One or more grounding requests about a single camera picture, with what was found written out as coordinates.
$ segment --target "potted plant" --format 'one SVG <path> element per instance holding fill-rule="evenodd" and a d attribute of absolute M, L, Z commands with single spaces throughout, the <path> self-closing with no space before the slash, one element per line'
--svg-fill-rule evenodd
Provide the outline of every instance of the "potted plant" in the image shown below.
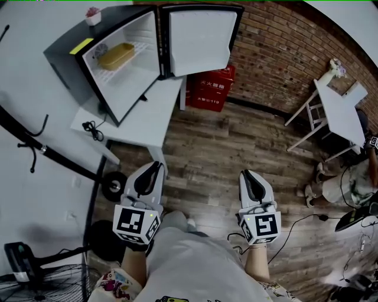
<path fill-rule="evenodd" d="M 325 74 L 323 74 L 323 76 L 318 80 L 318 83 L 327 85 L 334 76 L 337 76 L 338 78 L 347 77 L 346 73 L 347 71 L 341 64 L 341 61 L 339 59 L 333 58 L 330 60 L 330 69 Z"/>
<path fill-rule="evenodd" d="M 89 26 L 95 26 L 96 24 L 101 22 L 101 11 L 99 8 L 89 8 L 85 16 L 87 17 L 85 21 Z"/>

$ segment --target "fan grille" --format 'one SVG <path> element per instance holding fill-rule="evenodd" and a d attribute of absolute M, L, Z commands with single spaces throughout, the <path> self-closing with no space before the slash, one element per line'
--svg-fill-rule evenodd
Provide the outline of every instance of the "fan grille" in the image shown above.
<path fill-rule="evenodd" d="M 84 264 L 45 269 L 42 282 L 20 285 L 15 281 L 0 282 L 0 302 L 88 300 L 100 273 Z"/>

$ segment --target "white wall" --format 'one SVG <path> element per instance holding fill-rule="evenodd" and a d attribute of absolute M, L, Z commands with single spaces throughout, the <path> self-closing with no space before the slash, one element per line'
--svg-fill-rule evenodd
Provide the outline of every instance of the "white wall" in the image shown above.
<path fill-rule="evenodd" d="M 38 140 L 94 173 L 101 156 L 70 130 L 77 103 L 43 51 L 80 22 L 86 9 L 109 5 L 116 2 L 8 2 L 0 9 L 0 31 L 10 25 L 0 43 L 0 104 L 36 132 L 49 114 Z M 4 243 L 24 241 L 38 257 L 80 246 L 93 187 L 79 176 L 81 186 L 73 188 L 75 173 L 39 154 L 30 174 L 32 153 L 17 143 L 0 127 L 0 275 L 10 272 Z M 79 229 L 65 220 L 66 211 L 76 214 Z"/>
<path fill-rule="evenodd" d="M 378 66 L 378 8 L 372 1 L 307 1 L 347 32 Z"/>

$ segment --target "flower vase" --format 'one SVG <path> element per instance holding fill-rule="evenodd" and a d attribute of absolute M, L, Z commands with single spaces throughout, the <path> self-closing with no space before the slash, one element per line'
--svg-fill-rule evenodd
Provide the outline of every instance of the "flower vase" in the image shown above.
<path fill-rule="evenodd" d="M 101 12 L 98 12 L 96 15 L 86 18 L 85 21 L 89 26 L 95 26 L 96 24 L 101 22 Z"/>
<path fill-rule="evenodd" d="M 336 71 L 333 69 L 328 70 L 325 74 L 322 75 L 322 77 L 318 80 L 319 85 L 328 85 L 328 83 L 333 79 L 333 77 L 336 75 Z"/>

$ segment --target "yellow container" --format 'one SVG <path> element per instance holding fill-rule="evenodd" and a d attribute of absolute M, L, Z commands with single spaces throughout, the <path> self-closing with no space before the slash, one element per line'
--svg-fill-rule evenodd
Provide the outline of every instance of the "yellow container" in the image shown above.
<path fill-rule="evenodd" d="M 117 70 L 124 62 L 130 60 L 134 55 L 134 45 L 121 43 L 105 55 L 99 58 L 99 64 L 106 70 Z"/>

